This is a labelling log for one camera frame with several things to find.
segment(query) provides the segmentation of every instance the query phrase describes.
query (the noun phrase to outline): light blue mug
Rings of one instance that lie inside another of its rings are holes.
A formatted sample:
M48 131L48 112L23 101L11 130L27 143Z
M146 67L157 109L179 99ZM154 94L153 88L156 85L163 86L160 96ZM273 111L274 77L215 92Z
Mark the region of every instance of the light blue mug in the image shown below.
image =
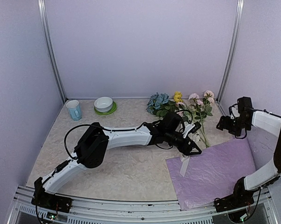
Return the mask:
M80 108L78 100L69 101L66 104L66 108L68 109L72 120L77 121L77 120L80 120L82 118L82 112L81 112L81 108Z

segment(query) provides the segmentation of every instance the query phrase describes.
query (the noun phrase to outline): table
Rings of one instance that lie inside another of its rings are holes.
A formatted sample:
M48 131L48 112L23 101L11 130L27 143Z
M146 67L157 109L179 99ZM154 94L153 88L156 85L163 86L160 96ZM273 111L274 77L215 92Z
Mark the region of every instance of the table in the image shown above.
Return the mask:
M147 99L115 99L117 110L110 115L97 115L94 100L79 100L82 119L73 121L64 106L54 122L39 153L27 186L33 187L34 181L50 173L58 164L68 158L63 139L69 129L80 124L100 122L102 126L130 127L142 122L153 122L158 118L146 111ZM211 145L231 139L231 135L216 129L220 112L213 107L213 117L208 117L205 130ZM74 130L67 139L72 152L87 127ZM174 147L163 150L156 146L129 146L108 150L101 166L88 169L73 177L58 193L119 201L169 201L176 200L165 160L180 156Z

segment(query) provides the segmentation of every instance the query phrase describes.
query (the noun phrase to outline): white wall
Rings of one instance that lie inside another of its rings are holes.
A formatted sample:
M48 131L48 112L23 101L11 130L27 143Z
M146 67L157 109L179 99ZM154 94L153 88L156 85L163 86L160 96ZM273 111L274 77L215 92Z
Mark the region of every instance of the white wall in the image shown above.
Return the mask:
M257 109L281 115L281 0L246 0L237 49L222 105L252 98ZM272 158L277 138L253 129L248 135L256 166ZM281 180L270 187L281 219Z
M0 224L62 106L36 0L0 0Z
M46 1L68 98L217 94L237 0Z

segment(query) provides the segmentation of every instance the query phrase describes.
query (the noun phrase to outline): bowl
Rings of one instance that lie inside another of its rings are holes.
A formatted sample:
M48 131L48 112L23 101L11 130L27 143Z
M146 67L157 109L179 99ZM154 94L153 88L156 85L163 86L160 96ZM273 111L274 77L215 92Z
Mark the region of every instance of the bowl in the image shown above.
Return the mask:
M110 97L100 97L95 100L94 106L97 111L105 113L111 110L113 100Z

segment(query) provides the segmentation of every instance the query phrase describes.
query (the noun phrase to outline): green plate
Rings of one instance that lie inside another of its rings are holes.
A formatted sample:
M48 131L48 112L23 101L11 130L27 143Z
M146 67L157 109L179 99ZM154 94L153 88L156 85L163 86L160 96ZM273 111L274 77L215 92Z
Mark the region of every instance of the green plate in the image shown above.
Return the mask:
M109 111L107 111L107 112L99 112L99 111L97 111L97 109L94 107L94 110L95 110L95 112L96 112L96 114L99 114L99 115L108 115L108 114L111 114L111 113L113 113L114 111L116 111L117 110L117 104L113 101L113 104L112 104L112 108L109 110Z

